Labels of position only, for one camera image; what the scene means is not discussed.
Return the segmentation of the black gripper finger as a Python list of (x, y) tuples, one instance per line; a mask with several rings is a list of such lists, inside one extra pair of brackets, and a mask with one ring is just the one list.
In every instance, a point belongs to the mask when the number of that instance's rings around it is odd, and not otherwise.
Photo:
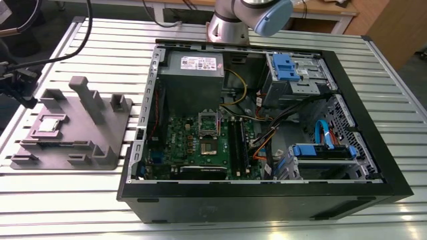
[(17, 94), (14, 96), (14, 99), (17, 100), (17, 102), (26, 108), (26, 109), (33, 109), (36, 106), (36, 98), (34, 96), (30, 95), (21, 95)]

